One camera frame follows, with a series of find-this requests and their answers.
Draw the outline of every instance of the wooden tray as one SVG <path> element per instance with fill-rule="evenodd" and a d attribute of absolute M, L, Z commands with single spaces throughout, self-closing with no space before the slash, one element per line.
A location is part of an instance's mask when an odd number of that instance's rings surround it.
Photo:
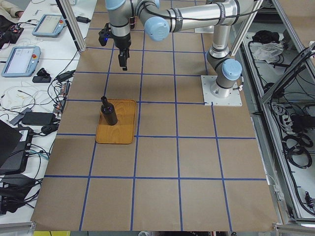
<path fill-rule="evenodd" d="M 136 102 L 109 99 L 115 107 L 118 122 L 108 125 L 102 112 L 99 114 L 95 140 L 99 144 L 131 144 L 134 134 Z"/>

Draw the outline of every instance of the electronic device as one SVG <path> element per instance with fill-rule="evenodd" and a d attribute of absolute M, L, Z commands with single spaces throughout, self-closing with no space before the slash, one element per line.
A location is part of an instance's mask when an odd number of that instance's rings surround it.
<path fill-rule="evenodd" d="M 33 83 L 50 83 L 50 76 L 34 76 L 32 79 Z"/>
<path fill-rule="evenodd" d="M 15 44 L 21 36 L 24 28 L 18 25 L 12 25 L 6 32 L 0 33 L 0 48 L 5 43 Z"/>
<path fill-rule="evenodd" d="M 17 125 L 24 117 L 26 112 L 31 112 L 31 108 L 26 107 L 22 112 L 20 112 L 15 118 L 13 118 L 9 123 L 12 125 Z"/>
<path fill-rule="evenodd" d="M 22 173 L 28 161 L 27 150 L 31 148 L 33 130 L 29 127 L 11 128 L 18 131 L 22 136 L 15 149 L 8 155 L 7 160 L 0 167 L 0 175 Z"/>
<path fill-rule="evenodd" d="M 3 77 L 29 77 L 35 71 L 40 56 L 37 46 L 13 47 L 4 65 Z"/>
<path fill-rule="evenodd" d="M 22 124 L 25 125 L 48 125 L 51 124 L 56 118 L 53 113 L 45 112 L 26 112 Z"/>
<path fill-rule="evenodd" d="M 35 185 L 33 178 L 23 174 L 6 177 L 0 181 L 0 215 L 5 215 L 8 211 L 14 213 L 24 206 L 25 197 Z"/>
<path fill-rule="evenodd" d="M 65 26 L 62 15 L 44 14 L 34 28 L 32 35 L 37 37 L 57 37 Z"/>
<path fill-rule="evenodd" d="M 10 125 L 0 120 L 0 167 L 6 162 L 8 156 L 16 148 L 22 134 Z"/>

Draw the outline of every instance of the white cloth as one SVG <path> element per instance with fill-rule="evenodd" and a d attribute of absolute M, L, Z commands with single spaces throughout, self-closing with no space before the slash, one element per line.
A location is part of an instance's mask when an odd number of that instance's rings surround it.
<path fill-rule="evenodd" d="M 281 43 L 266 43 L 254 52 L 253 56 L 255 60 L 265 60 L 267 63 L 276 62 L 284 50 L 284 46 Z"/>

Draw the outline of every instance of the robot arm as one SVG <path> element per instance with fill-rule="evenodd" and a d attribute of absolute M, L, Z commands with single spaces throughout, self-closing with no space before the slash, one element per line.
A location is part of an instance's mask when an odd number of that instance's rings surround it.
<path fill-rule="evenodd" d="M 104 46 L 108 38 L 114 39 L 115 46 L 120 49 L 119 63 L 123 70 L 127 70 L 131 45 L 129 18 L 138 16 L 145 32 L 154 41 L 162 41 L 170 32 L 215 26 L 213 44 L 207 54 L 208 62 L 218 74 L 215 93 L 225 96 L 239 78 L 240 63 L 227 58 L 229 33 L 231 25 L 242 22 L 247 18 L 246 13 L 251 13 L 254 0 L 213 0 L 212 4 L 167 10 L 159 9 L 158 0 L 105 2 L 110 26 L 107 23 L 101 30 L 99 41 Z"/>

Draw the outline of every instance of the metal mounting plate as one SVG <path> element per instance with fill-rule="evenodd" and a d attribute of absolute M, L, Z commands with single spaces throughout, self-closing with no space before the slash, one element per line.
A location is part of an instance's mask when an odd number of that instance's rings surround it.
<path fill-rule="evenodd" d="M 206 106 L 211 106 L 213 103 L 214 106 L 232 106 L 232 107 L 241 107 L 242 100 L 240 97 L 240 92 L 238 90 L 233 90 L 229 97 L 227 98 L 218 98 L 215 97 L 210 92 L 210 85 L 217 79 L 217 76 L 201 76 L 202 82 L 202 92 L 203 92 L 203 100 Z"/>

